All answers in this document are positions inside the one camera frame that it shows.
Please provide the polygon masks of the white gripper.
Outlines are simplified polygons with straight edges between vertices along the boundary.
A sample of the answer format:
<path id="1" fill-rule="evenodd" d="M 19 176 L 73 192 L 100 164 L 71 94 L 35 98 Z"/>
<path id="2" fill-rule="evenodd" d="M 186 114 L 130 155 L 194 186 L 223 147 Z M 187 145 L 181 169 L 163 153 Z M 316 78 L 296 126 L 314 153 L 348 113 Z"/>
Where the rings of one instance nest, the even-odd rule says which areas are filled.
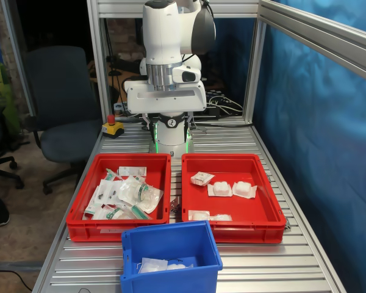
<path id="1" fill-rule="evenodd" d="M 126 81 L 127 109 L 132 114 L 142 114 L 142 119 L 156 143 L 156 121 L 148 114 L 187 112 L 184 138 L 192 120 L 192 112 L 206 108 L 206 93 L 201 81 L 201 71 L 186 65 L 148 65 L 147 80 Z"/>

